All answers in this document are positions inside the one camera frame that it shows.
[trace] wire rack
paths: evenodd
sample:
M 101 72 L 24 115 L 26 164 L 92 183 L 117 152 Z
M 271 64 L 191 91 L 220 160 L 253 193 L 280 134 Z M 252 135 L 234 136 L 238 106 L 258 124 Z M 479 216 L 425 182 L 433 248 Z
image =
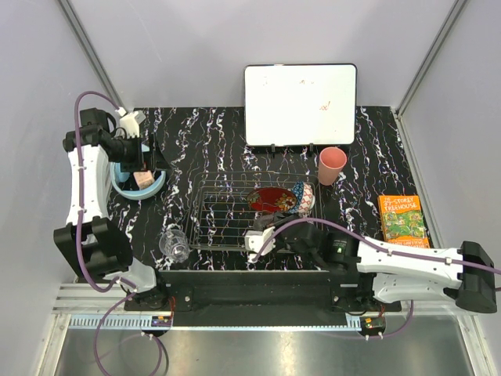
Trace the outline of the wire rack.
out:
M 298 181 L 309 183 L 315 195 L 310 216 L 322 218 L 319 183 L 315 176 L 267 172 L 202 172 L 193 183 L 188 238 L 192 249 L 245 250 L 244 235 L 262 212 L 249 207 L 247 195 L 254 189 L 278 186 L 292 190 Z

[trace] book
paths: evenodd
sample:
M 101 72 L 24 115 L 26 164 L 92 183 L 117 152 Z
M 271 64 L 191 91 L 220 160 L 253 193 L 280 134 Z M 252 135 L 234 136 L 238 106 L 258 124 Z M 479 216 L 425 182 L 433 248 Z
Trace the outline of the book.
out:
M 379 196 L 384 241 L 429 248 L 419 196 Z

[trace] small object in bowl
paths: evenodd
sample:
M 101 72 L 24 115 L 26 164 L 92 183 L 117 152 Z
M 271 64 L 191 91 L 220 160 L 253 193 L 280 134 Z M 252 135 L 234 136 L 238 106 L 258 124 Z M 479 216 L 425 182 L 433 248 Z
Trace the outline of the small object in bowl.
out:
M 134 180 L 141 190 L 145 190 L 155 183 L 155 178 L 153 177 L 153 173 L 151 171 L 134 172 Z
M 250 208 L 269 213 L 288 212 L 298 203 L 294 193 L 278 186 L 253 190 L 247 195 L 247 202 Z
M 172 229 L 165 231 L 160 237 L 160 251 L 173 262 L 183 262 L 188 259 L 191 250 L 185 233 Z
M 292 192 L 297 197 L 297 203 L 289 210 L 289 213 L 307 215 L 313 209 L 313 205 L 315 205 L 312 186 L 308 183 L 297 182 Z

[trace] marble countertop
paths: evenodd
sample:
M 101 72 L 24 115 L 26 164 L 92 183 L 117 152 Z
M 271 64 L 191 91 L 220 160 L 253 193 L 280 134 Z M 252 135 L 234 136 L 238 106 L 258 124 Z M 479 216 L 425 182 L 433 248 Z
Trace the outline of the marble countertop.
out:
M 112 221 L 124 231 L 134 255 L 158 269 L 316 269 L 300 255 L 269 254 L 256 264 L 238 251 L 192 251 L 184 263 L 171 263 L 160 252 L 160 235 L 168 227 L 186 230 L 195 177 L 204 172 L 277 171 L 310 175 L 317 172 L 319 151 L 307 147 L 253 148 L 245 143 L 242 107 L 146 108 L 144 136 L 155 132 L 172 171 L 164 188 L 142 201 L 129 201 L 114 190 Z M 355 141 L 346 146 L 348 163 L 331 187 L 322 187 L 323 217 L 365 236 L 382 239 L 377 197 L 416 194 L 398 129 L 389 107 L 358 107 Z

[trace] red writing on whiteboard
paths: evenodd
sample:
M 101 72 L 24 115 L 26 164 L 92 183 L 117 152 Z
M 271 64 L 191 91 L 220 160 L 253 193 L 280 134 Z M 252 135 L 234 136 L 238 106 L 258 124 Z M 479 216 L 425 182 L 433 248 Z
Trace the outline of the red writing on whiteboard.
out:
M 330 106 L 330 101 L 328 102 L 328 104 L 326 104 L 324 106 L 320 106 L 320 110 L 321 111 L 327 111 L 327 110 L 329 110 L 329 106 Z

